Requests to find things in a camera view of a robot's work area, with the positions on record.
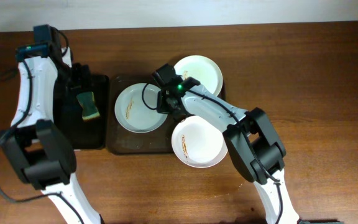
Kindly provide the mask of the green yellow sponge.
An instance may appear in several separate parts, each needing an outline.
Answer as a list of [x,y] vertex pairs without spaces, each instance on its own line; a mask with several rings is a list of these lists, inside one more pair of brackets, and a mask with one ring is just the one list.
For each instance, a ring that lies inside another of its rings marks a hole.
[[90,121],[100,117],[99,110],[95,103],[94,93],[87,91],[76,96],[77,101],[82,107],[81,117],[83,121]]

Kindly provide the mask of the light grey plate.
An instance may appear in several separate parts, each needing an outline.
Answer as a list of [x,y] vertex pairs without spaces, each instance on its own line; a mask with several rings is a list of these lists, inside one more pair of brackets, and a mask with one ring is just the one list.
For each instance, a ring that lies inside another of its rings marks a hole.
[[118,123],[133,133],[148,133],[159,128],[166,120],[166,114],[160,114],[151,108],[157,107],[157,95],[160,88],[146,83],[136,83],[125,88],[117,97],[114,114]]

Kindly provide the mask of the white plate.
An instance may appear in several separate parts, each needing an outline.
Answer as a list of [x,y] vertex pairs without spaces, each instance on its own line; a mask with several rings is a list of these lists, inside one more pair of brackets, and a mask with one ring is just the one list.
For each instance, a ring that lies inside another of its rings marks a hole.
[[220,163],[228,149],[223,134],[199,116],[178,123],[172,132],[172,149],[184,164],[208,168]]
[[218,96],[223,87],[223,74],[218,65],[208,57],[190,55],[179,60],[174,69],[184,79],[193,77],[215,96]]

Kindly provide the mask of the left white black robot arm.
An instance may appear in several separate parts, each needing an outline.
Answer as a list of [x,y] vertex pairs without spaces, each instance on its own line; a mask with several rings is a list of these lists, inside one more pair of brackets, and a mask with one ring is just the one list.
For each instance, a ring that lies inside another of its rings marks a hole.
[[18,178],[48,197],[67,223],[103,223],[76,177],[72,145],[53,120],[53,90],[58,67],[70,68],[70,56],[50,43],[19,47],[19,101],[0,148]]

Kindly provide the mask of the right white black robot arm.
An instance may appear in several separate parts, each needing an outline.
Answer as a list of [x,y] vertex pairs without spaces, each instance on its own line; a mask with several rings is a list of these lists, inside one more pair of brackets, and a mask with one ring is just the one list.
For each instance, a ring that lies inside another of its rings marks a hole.
[[285,147],[263,110],[230,105],[194,78],[155,81],[159,113],[196,115],[222,132],[234,167],[257,189],[267,223],[301,222],[285,185]]

